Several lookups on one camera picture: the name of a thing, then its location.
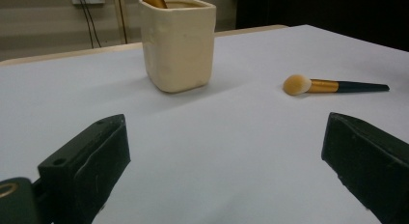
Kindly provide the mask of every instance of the wall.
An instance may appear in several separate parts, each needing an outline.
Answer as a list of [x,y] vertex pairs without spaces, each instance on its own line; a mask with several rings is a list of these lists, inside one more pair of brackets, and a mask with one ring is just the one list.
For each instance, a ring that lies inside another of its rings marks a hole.
[[[234,29],[235,0],[204,1],[217,6],[216,31]],[[89,8],[102,46],[140,41],[138,0]],[[89,48],[84,12],[71,0],[0,0],[0,61]]]

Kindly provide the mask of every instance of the ceramic cup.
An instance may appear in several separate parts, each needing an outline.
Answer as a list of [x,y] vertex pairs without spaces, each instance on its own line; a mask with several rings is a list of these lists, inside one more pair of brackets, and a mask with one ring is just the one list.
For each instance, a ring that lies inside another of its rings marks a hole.
[[150,80],[176,93],[205,85],[213,65],[216,7],[200,0],[140,0],[142,44]]

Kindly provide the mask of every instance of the cable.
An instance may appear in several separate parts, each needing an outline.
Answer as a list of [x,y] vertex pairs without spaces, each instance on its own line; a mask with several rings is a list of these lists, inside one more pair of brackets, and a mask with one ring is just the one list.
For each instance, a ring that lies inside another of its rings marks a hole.
[[91,16],[90,10],[88,9],[87,2],[85,0],[84,0],[84,5],[85,5],[85,8],[87,9],[88,15],[90,16],[91,23],[93,24],[96,42],[98,42],[99,47],[101,47],[101,43],[99,42],[98,35],[96,34],[96,29],[95,29],[95,26],[94,26],[93,17]]
[[88,33],[90,34],[91,47],[94,48],[94,41],[93,41],[93,35],[91,34],[90,21],[88,20],[87,13],[85,12],[85,7],[84,7],[84,4],[82,3],[82,0],[79,0],[79,2],[81,3],[82,11],[84,12],[85,18],[87,19]]

